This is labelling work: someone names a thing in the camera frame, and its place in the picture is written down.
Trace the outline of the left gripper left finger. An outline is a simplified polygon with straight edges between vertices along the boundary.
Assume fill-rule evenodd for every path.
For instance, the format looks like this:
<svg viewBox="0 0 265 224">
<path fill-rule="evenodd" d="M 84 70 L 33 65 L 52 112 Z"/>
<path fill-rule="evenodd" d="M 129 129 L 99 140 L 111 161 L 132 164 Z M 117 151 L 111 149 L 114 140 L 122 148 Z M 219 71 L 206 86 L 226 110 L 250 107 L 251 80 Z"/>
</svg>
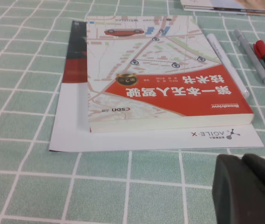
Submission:
<svg viewBox="0 0 265 224">
<path fill-rule="evenodd" d="M 265 224 L 265 185 L 233 155 L 216 158 L 212 196 L 219 224 Z"/>
</svg>

